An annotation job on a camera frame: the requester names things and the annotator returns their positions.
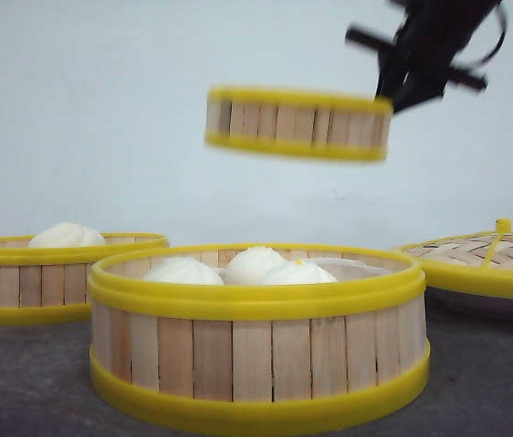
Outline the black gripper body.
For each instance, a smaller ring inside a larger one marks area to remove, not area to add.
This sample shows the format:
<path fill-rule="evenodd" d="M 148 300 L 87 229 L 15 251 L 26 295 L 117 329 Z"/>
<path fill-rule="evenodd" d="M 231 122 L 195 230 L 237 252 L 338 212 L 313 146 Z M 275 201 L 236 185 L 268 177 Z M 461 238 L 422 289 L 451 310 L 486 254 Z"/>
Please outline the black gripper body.
<path fill-rule="evenodd" d="M 499 1 L 396 1 L 405 12 L 405 20 L 395 35 L 387 39 L 359 25 L 350 25 L 345 41 L 375 51 L 406 48 L 408 72 L 428 72 L 443 76 L 447 83 L 476 91 L 487 87 L 483 76 L 473 70 L 486 64 L 502 47 L 498 40 L 480 59 L 467 66 L 454 66 L 456 55 L 465 49 L 472 36 L 491 13 L 502 17 Z"/>

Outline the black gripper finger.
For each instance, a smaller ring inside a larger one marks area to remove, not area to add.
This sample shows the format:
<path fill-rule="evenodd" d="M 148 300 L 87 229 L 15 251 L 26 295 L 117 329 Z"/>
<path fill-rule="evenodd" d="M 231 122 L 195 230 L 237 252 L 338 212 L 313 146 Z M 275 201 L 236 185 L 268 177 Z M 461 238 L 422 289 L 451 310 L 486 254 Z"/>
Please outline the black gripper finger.
<path fill-rule="evenodd" d="M 443 76 L 431 76 L 428 72 L 410 71 L 399 85 L 394 87 L 391 100 L 395 113 L 444 96 L 447 80 Z"/>
<path fill-rule="evenodd" d="M 375 97 L 404 99 L 407 88 L 409 51 L 406 48 L 380 50 L 377 54 L 378 80 Z"/>

